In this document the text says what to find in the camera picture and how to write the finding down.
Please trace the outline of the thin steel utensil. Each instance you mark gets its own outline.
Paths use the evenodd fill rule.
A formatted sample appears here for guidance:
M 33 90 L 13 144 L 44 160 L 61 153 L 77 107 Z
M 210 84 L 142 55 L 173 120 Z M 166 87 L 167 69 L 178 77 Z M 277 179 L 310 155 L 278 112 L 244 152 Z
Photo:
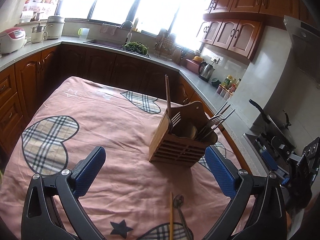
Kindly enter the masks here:
M 214 130 L 216 128 L 218 128 L 218 126 L 221 125 L 224 121 L 226 121 L 234 112 L 235 112 L 235 110 L 232 110 L 226 116 L 221 114 L 218 117 L 213 117 L 213 118 L 209 119 L 209 121 L 205 125 L 204 129 L 202 129 L 201 132 L 199 133 L 198 138 L 201 141 L 204 141 L 204 139 L 206 137 L 208 137 L 208 135 L 211 135 L 214 132 Z

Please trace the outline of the wooden chopstick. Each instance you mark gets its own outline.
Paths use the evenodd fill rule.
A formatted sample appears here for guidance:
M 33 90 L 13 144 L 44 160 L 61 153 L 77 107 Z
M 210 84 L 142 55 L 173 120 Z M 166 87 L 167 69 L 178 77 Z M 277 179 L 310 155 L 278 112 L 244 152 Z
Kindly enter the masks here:
M 174 239 L 174 207 L 173 207 L 173 193 L 170 192 L 170 221 L 169 221 L 169 239 Z
M 170 100 L 170 84 L 169 84 L 169 77 L 165 74 L 165 88 L 166 88 L 166 98 L 167 98 L 167 112 L 169 118 L 171 118 L 171 100 Z

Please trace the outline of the steel fork dark handle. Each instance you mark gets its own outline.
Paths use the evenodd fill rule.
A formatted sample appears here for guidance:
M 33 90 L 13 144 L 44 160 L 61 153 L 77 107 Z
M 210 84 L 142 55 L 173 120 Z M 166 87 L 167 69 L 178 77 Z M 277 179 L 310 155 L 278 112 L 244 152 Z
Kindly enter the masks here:
M 172 119 L 170 123 L 170 132 L 172 132 L 173 128 L 180 122 L 181 120 L 181 113 L 178 112 Z

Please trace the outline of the black wok pan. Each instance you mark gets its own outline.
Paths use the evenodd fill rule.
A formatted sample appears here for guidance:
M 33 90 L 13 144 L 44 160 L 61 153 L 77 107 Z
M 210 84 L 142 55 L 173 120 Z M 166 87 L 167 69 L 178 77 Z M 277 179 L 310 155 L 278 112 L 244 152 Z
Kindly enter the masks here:
M 266 114 L 263 108 L 252 99 L 249 99 L 249 103 L 260 112 L 260 115 L 265 122 L 266 135 L 270 140 L 273 137 L 278 137 L 290 150 L 294 150 L 297 147 L 295 140 L 291 132 L 289 131 L 289 126 L 291 126 L 289 116 L 284 110 L 283 113 L 285 115 L 286 121 L 281 122 L 276 117 L 272 117 L 271 115 Z

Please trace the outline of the condiment bottles group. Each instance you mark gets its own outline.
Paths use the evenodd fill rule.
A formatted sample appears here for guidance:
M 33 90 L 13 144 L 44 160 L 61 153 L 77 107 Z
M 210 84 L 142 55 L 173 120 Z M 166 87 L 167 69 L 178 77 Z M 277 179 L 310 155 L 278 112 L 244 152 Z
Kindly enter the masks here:
M 236 79 L 231 75 L 228 75 L 224 79 L 224 81 L 221 84 L 219 84 L 216 93 L 225 100 L 228 100 L 233 96 L 240 82 L 241 78 Z

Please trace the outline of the wooden utensil holder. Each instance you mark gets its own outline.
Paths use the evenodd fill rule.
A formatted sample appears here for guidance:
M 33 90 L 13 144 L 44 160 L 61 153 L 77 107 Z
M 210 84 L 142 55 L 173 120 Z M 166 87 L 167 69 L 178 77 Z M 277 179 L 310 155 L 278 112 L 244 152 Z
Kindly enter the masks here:
M 181 113 L 181 120 L 170 132 L 171 119 L 178 112 Z M 167 110 L 164 112 L 151 139 L 149 161 L 192 167 L 203 157 L 205 149 L 217 142 L 217 134 L 213 132 L 204 141 L 195 139 L 209 120 L 200 101 L 172 107 L 171 114 L 169 118 Z

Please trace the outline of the pink bedsheet tablecloth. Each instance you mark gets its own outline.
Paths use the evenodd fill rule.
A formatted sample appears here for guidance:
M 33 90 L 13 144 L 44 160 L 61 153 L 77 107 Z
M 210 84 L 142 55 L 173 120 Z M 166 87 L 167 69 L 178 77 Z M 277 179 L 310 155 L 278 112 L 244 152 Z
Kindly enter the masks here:
M 106 239 L 168 239 L 170 192 L 195 239 L 223 213 L 226 197 L 206 161 L 192 167 L 149 162 L 163 99 L 70 77 L 36 112 L 18 140 L 1 187 L 1 218 L 20 237 L 30 180 L 72 169 L 96 147 L 106 161 L 80 202 Z

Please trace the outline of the steel spoon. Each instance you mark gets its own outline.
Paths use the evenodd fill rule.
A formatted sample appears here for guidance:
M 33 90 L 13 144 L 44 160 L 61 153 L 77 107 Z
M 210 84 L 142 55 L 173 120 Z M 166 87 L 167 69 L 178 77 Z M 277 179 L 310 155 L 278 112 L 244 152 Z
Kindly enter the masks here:
M 181 223 L 182 223 L 182 226 L 184 228 L 184 231 L 185 231 L 185 235 L 186 235 L 186 238 L 188 240 L 192 240 L 192 235 L 190 233 L 190 230 L 187 226 L 187 223 L 186 223 L 186 220 L 185 220 L 185 217 L 183 215 L 183 212 L 181 210 L 181 207 L 184 203 L 184 197 L 181 195 L 181 194 L 178 194 L 174 197 L 173 199 L 173 206 L 174 208 L 176 208 L 178 210 L 178 214 L 179 214 L 179 217 L 180 217 L 180 220 L 181 220 Z

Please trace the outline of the stainless electric kettle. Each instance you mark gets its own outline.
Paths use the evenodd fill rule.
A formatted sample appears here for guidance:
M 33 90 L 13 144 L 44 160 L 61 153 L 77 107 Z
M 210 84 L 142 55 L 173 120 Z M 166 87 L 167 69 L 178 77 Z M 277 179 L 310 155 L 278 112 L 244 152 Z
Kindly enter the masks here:
M 209 82 L 211 75 L 214 72 L 214 67 L 205 61 L 199 64 L 199 78 L 203 81 Z

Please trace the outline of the pink container box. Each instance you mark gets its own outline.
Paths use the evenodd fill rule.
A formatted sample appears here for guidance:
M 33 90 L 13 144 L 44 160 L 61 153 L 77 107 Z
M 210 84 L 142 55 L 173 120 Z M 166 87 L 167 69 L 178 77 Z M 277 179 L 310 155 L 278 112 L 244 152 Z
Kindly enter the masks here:
M 186 59 L 186 68 L 196 74 L 199 74 L 199 65 L 201 62 Z

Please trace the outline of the steel range hood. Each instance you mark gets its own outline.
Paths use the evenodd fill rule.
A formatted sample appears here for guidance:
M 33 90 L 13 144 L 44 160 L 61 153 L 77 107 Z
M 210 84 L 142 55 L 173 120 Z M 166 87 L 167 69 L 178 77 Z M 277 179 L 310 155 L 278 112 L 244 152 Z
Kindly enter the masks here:
M 285 15 L 297 67 L 319 85 L 319 30 L 296 18 Z

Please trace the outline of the dish drying rack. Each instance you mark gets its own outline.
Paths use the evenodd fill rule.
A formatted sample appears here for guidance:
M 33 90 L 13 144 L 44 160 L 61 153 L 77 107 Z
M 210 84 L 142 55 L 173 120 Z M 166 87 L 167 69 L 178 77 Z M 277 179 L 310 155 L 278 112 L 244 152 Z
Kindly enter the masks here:
M 176 35 L 161 29 L 156 37 L 154 46 L 155 56 L 171 61 L 173 54 L 177 48 Z

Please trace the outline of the green vegetables in sink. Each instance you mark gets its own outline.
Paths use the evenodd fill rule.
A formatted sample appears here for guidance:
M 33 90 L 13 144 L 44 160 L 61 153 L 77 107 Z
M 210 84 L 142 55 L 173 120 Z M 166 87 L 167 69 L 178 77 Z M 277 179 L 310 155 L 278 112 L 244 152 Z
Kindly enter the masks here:
M 146 47 L 144 44 L 140 42 L 127 42 L 123 46 L 124 50 L 131 51 L 140 55 L 148 55 L 148 47 Z

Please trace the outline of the chrome sink faucet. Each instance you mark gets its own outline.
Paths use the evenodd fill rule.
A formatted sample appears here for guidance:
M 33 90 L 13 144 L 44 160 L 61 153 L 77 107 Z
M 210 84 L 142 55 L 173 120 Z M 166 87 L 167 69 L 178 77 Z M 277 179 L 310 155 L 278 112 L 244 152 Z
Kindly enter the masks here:
M 125 29 L 127 30 L 127 36 L 124 44 L 127 44 L 127 42 L 131 41 L 132 38 L 132 29 L 133 29 L 133 23 L 130 20 L 125 20 L 121 25 L 120 29 Z

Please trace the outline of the red white rice cooker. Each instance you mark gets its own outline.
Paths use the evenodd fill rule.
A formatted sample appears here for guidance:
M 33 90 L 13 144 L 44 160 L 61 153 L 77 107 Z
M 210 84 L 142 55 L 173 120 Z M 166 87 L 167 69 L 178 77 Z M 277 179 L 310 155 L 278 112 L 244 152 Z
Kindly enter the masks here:
M 26 33 L 23 28 L 13 27 L 0 34 L 0 54 L 11 54 L 26 44 Z

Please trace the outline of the small white kettle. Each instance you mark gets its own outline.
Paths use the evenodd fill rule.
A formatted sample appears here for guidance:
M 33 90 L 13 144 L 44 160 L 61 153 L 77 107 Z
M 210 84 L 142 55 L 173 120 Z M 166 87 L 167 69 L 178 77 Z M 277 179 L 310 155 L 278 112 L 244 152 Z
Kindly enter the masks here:
M 47 39 L 48 33 L 45 28 L 46 27 L 40 23 L 37 26 L 32 27 L 31 43 L 40 43 Z

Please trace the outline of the white rice cooker pot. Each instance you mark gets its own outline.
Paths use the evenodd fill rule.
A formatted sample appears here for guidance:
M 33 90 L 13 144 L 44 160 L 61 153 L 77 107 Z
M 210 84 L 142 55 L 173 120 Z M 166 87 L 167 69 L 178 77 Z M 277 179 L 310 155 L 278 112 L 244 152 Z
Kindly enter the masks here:
M 62 16 L 49 16 L 46 22 L 47 39 L 58 39 L 62 35 L 65 18 Z

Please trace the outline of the upper wooden wall cabinets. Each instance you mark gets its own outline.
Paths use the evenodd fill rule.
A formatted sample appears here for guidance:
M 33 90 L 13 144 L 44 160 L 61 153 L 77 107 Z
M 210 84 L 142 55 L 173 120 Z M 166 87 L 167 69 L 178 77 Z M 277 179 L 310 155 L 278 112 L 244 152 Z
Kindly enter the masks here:
M 313 27 L 316 22 L 302 0 L 206 0 L 197 37 L 202 43 L 253 60 L 264 28 L 283 29 L 290 16 Z

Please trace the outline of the green handled clear jug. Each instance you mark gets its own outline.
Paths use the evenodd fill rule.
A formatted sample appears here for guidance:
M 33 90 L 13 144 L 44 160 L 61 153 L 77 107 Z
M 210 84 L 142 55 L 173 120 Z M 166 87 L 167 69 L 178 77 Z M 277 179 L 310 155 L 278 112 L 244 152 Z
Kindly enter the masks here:
M 88 37 L 90 29 L 89 28 L 79 28 L 78 35 L 81 40 L 86 40 Z

